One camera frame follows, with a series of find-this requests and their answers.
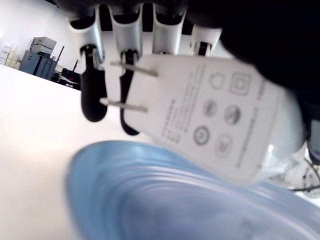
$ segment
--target white table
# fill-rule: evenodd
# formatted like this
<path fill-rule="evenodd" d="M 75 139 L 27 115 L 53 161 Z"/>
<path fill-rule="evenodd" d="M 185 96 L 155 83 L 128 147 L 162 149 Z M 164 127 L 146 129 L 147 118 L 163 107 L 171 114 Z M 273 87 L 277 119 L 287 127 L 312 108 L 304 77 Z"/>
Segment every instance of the white table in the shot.
<path fill-rule="evenodd" d="M 105 140 L 150 141 L 127 136 L 118 109 L 90 123 L 79 91 L 0 65 L 0 240 L 80 239 L 64 177 L 76 151 Z"/>

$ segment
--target black cable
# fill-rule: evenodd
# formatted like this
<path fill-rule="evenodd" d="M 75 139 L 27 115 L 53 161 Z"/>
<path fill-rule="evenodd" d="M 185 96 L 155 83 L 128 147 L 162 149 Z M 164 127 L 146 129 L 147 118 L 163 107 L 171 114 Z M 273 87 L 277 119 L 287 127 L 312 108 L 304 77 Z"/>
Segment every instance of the black cable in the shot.
<path fill-rule="evenodd" d="M 314 165 L 312 163 L 310 163 L 305 157 L 303 158 L 303 160 L 308 163 L 308 165 L 314 171 L 316 177 L 319 179 L 319 182 L 320 182 L 320 175 L 317 172 L 317 170 L 315 169 Z M 320 184 L 316 185 L 316 186 L 310 186 L 310 187 L 304 187 L 304 188 L 294 188 L 294 189 L 288 189 L 288 190 L 290 190 L 292 192 L 310 192 L 312 190 L 319 189 L 319 188 L 320 188 Z"/>

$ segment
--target robotic hand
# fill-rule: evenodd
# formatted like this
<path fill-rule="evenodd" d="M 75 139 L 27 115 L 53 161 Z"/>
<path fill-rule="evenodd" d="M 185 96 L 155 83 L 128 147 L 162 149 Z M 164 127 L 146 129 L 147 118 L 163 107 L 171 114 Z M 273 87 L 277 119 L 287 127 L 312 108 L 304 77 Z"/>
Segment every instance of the robotic hand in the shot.
<path fill-rule="evenodd" d="M 65 12 L 81 58 L 82 109 L 92 122 L 100 121 L 107 107 L 104 50 L 100 34 L 99 4 L 109 6 L 121 60 L 134 65 L 142 55 L 141 11 L 154 4 L 155 54 L 176 54 L 184 17 L 195 24 L 193 54 L 207 56 L 220 34 L 224 47 L 236 58 L 254 65 L 268 80 L 292 90 L 300 103 L 307 132 L 309 156 L 320 165 L 320 18 L 315 2 L 279 3 L 252 0 L 54 0 Z M 133 72 L 120 77 L 121 102 L 125 103 Z M 121 111 L 121 124 L 130 135 Z"/>

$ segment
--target metal prong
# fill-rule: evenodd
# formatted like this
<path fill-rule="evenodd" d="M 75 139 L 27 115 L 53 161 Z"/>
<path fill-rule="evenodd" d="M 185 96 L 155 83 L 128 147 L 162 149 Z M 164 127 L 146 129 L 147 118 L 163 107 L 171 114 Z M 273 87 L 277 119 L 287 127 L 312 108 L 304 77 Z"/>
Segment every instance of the metal prong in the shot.
<path fill-rule="evenodd" d="M 111 61 L 110 65 L 111 66 L 122 67 L 122 68 L 124 68 L 126 70 L 130 70 L 130 71 L 133 71 L 133 72 L 139 72 L 139 73 L 146 74 L 146 75 L 149 75 L 149 76 L 152 76 L 152 77 L 158 77 L 158 73 L 157 72 L 152 71 L 152 70 L 148 70 L 148 69 L 144 69 L 144 68 L 141 68 L 141 67 L 138 67 L 138 66 L 135 66 L 135 65 L 125 64 L 125 63 L 119 62 L 119 61 Z"/>
<path fill-rule="evenodd" d="M 148 109 L 144 106 L 134 106 L 134 105 L 118 102 L 118 101 L 113 101 L 106 97 L 100 98 L 99 102 L 105 106 L 111 105 L 111 106 L 119 107 L 121 109 L 129 109 L 129 110 L 139 111 L 143 113 L 148 112 Z"/>

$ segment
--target blue plastic container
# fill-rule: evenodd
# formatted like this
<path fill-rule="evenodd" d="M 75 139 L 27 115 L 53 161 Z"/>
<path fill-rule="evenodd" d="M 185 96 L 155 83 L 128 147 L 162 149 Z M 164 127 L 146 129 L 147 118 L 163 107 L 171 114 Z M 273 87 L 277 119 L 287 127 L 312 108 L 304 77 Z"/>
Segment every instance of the blue plastic container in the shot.
<path fill-rule="evenodd" d="M 320 209 L 269 183 L 226 183 L 161 147 L 107 141 L 66 182 L 86 240 L 319 240 Z"/>

